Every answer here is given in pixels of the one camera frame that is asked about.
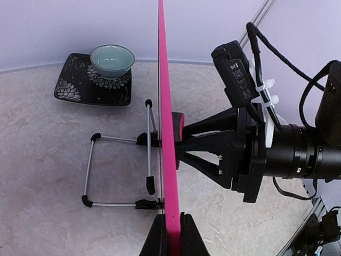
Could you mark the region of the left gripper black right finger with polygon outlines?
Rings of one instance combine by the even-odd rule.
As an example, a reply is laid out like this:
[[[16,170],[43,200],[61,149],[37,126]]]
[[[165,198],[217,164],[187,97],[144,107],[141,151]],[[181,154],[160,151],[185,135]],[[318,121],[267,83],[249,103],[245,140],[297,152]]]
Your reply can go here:
[[[181,255],[182,256],[209,256],[209,252],[202,240],[200,232],[191,214],[184,212],[181,220]]]

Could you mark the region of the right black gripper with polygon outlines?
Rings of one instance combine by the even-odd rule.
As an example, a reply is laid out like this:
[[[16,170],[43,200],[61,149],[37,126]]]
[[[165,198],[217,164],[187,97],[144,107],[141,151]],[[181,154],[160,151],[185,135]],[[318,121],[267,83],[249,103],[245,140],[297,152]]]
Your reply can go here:
[[[214,132],[191,138],[195,134]],[[266,163],[265,126],[246,108],[230,108],[183,128],[175,144],[178,160],[197,169],[223,188],[255,203]]]

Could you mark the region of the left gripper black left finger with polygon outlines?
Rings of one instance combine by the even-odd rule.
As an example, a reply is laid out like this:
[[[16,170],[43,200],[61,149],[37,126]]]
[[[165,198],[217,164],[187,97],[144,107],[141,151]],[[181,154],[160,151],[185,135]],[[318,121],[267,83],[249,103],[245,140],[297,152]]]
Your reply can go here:
[[[167,256],[167,230],[164,214],[157,214],[139,256]]]

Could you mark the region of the pink framed whiteboard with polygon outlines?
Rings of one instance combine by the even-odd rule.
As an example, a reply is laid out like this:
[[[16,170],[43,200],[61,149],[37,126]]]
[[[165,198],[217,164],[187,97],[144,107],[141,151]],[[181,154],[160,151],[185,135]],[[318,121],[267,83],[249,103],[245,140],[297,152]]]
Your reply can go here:
[[[158,66],[168,255],[181,255],[181,220],[163,1],[158,2]]]

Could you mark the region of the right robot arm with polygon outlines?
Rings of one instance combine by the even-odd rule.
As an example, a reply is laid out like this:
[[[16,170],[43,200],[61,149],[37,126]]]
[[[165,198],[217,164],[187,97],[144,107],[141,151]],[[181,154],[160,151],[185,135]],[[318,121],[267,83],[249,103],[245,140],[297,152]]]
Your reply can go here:
[[[315,127],[283,125],[267,147],[265,127],[245,108],[230,108],[185,126],[182,140],[175,144],[176,160],[242,193],[245,203],[256,202],[263,177],[339,179],[340,62],[327,63],[313,80],[322,77],[328,80]]]

